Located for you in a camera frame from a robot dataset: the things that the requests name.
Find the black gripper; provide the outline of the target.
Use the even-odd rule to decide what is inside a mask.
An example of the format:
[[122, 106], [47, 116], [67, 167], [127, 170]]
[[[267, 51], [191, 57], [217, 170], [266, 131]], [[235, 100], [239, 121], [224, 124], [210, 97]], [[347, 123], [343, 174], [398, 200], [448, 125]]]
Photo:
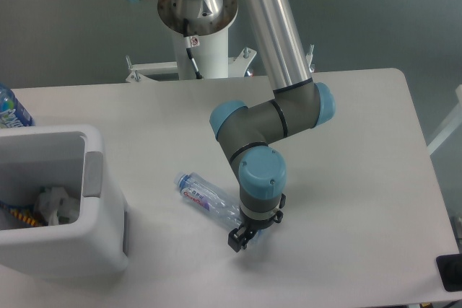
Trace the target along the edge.
[[227, 243], [235, 252], [247, 248], [253, 238], [252, 231], [279, 224], [284, 216], [282, 209], [286, 203], [286, 195], [283, 193], [266, 200], [253, 198], [248, 194], [244, 197], [245, 199], [240, 201], [240, 213], [245, 226], [235, 228], [228, 234]]

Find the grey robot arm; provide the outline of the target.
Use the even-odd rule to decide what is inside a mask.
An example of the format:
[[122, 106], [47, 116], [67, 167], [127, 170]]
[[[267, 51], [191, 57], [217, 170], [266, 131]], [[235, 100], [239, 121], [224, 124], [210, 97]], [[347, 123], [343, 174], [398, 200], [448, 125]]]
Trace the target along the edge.
[[[240, 186], [241, 223], [228, 236], [235, 251], [283, 218], [287, 169], [271, 145], [324, 124], [336, 111], [330, 89], [312, 79], [289, 1], [247, 4], [274, 96], [253, 107], [225, 102], [209, 119]], [[228, 30], [237, 16], [237, 0], [158, 0], [157, 11], [172, 34], [180, 79], [230, 75]]]

